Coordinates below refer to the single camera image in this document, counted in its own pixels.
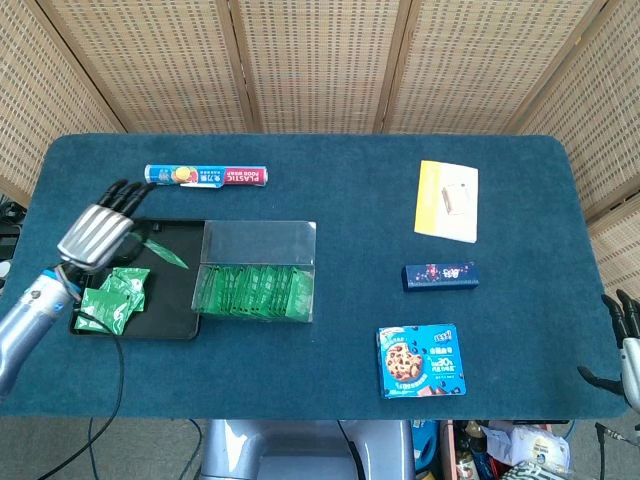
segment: red label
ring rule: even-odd
[[[224,172],[225,185],[264,185],[267,183],[266,168],[227,167]]]

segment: black tray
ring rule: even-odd
[[[136,225],[136,228],[142,227],[147,232],[148,238],[178,255],[189,269],[167,263],[148,248],[139,250],[139,254],[127,266],[151,270],[144,283],[145,308],[144,312],[134,312],[131,315],[121,337],[190,340],[198,335],[200,328],[200,316],[191,311],[191,300],[200,266],[204,221],[140,219]],[[96,275],[85,276],[81,287],[99,288],[111,270],[106,268]],[[78,308],[79,305],[74,305],[69,322],[72,335],[107,335],[76,330],[74,326]]]

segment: yellow booklet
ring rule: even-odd
[[[478,170],[423,160],[414,231],[475,243],[478,223]]]

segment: floor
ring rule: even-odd
[[[204,427],[205,422],[198,423]],[[628,412],[602,423],[632,437],[640,415]],[[594,421],[579,421],[570,444],[574,470],[597,479],[600,460],[593,424]],[[0,418],[0,479],[35,479],[42,475],[86,441],[87,426],[86,419]],[[565,430],[559,427],[556,432],[562,434]],[[99,478],[178,479],[197,442],[197,430],[187,420],[116,419],[95,443]],[[200,461],[198,455],[185,479],[193,478]],[[607,480],[640,478],[640,450],[635,447],[607,439],[606,462]],[[91,479],[88,453],[53,478]]]

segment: cookie picture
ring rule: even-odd
[[[385,365],[393,378],[400,382],[411,382],[422,373],[422,357],[412,354],[406,343],[397,343],[389,348]]]

